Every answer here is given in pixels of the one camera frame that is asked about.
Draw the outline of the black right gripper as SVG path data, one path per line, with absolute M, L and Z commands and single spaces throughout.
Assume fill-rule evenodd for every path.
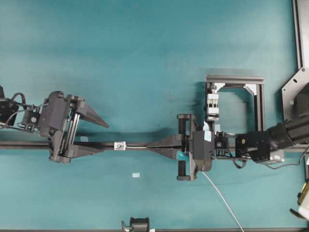
M 151 142 L 146 147 L 149 151 L 169 159 L 177 160 L 184 153 L 189 160 L 190 174 L 186 173 L 186 161 L 178 161 L 178 181 L 194 181 L 198 172 L 207 172 L 212 167 L 215 152 L 215 136 L 211 126 L 204 121 L 197 124 L 194 114 L 178 114 L 178 133 L 160 141 Z

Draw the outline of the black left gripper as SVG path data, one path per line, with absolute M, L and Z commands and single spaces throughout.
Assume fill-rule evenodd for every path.
M 113 150 L 111 145 L 73 144 L 79 119 L 108 128 L 84 98 L 54 91 L 45 99 L 37 124 L 41 137 L 49 142 L 49 160 L 69 163 L 71 159 Z

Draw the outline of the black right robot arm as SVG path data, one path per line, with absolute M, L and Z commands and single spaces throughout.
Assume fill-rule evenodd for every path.
M 309 118 L 303 116 L 287 120 L 266 131 L 244 134 L 214 132 L 197 125 L 193 114 L 180 114 L 178 133 L 161 141 L 149 143 L 146 148 L 162 156 L 178 160 L 179 181 L 193 181 L 198 172 L 207 172 L 214 159 L 240 161 L 243 168 L 247 160 L 269 165 L 281 162 L 277 151 L 309 140 Z

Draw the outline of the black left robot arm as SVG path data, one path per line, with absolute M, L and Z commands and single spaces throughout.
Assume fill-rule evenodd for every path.
M 26 103 L 23 93 L 16 93 L 11 98 L 0 93 L 0 127 L 27 133 L 37 133 L 48 140 L 50 156 L 53 162 L 69 163 L 72 159 L 99 152 L 99 149 L 75 145 L 74 138 L 80 120 L 105 128 L 109 125 L 84 98 L 65 95 L 54 91 L 35 106 Z

